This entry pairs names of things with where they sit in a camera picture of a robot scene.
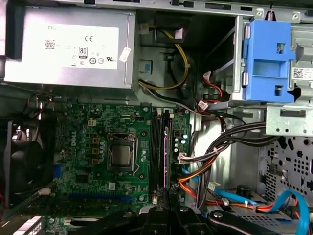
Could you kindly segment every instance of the capacitor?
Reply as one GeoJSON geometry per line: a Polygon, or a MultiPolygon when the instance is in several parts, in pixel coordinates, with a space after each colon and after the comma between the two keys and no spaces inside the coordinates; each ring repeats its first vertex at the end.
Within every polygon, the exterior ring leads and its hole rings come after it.
{"type": "Polygon", "coordinates": [[[82,149],[80,149],[79,151],[78,151],[78,154],[80,154],[80,155],[84,155],[85,154],[85,150],[82,148],[82,149]]]}
{"type": "Polygon", "coordinates": [[[236,194],[244,198],[251,198],[250,188],[246,185],[238,185],[236,189],[236,194]]]}

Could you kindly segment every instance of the blue plastic clip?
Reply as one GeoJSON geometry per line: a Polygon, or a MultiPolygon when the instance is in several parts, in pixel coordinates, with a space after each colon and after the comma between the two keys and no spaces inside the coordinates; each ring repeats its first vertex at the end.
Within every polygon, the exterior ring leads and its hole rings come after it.
{"type": "Polygon", "coordinates": [[[245,100],[292,103],[287,92],[290,61],[295,59],[290,51],[291,24],[254,20],[250,31],[243,51],[248,73],[245,100]]]}

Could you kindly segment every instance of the red wire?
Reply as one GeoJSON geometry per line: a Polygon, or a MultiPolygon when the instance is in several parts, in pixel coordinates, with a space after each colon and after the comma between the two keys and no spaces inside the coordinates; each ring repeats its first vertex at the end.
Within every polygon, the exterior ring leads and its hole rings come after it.
{"type": "Polygon", "coordinates": [[[1,187],[0,187],[0,199],[1,199],[1,214],[0,214],[0,223],[1,223],[5,211],[4,196],[1,194],[1,187]]]}

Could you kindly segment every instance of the black ram slot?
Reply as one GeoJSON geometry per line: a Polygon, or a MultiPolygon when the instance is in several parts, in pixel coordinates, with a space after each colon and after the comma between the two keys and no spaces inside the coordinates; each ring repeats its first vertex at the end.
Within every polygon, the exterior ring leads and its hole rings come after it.
{"type": "Polygon", "coordinates": [[[172,149],[173,119],[168,111],[163,114],[162,149],[160,160],[160,187],[170,186],[170,154],[172,149]]]}
{"type": "Polygon", "coordinates": [[[160,153],[161,153],[161,128],[162,119],[155,112],[151,128],[150,128],[150,167],[149,167],[149,195],[156,195],[158,189],[158,175],[160,167],[160,153]]]}

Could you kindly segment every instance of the sticker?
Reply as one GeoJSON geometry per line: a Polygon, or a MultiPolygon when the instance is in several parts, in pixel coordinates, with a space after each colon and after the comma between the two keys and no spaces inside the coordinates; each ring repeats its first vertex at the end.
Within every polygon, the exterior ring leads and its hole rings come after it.
{"type": "Polygon", "coordinates": [[[109,182],[108,190],[115,191],[115,183],[114,182],[109,182]]]}
{"type": "Polygon", "coordinates": [[[139,34],[149,34],[149,24],[148,23],[141,23],[139,25],[139,34]]]}
{"type": "Polygon", "coordinates": [[[204,103],[202,100],[199,101],[198,106],[205,111],[209,106],[207,103],[204,103]]]}
{"type": "Polygon", "coordinates": [[[119,29],[80,25],[43,25],[40,57],[61,67],[117,69],[119,29]]]}
{"type": "Polygon", "coordinates": [[[132,49],[130,49],[128,47],[124,47],[124,50],[123,50],[121,56],[119,57],[119,60],[122,61],[122,62],[126,62],[128,56],[129,56],[129,53],[131,53],[131,50],[132,49]]]}
{"type": "Polygon", "coordinates": [[[292,68],[294,79],[313,80],[313,68],[292,68]]]}
{"type": "Polygon", "coordinates": [[[211,191],[214,191],[216,187],[220,186],[219,183],[216,183],[216,182],[209,182],[209,185],[208,185],[208,189],[211,190],[211,191]]]}

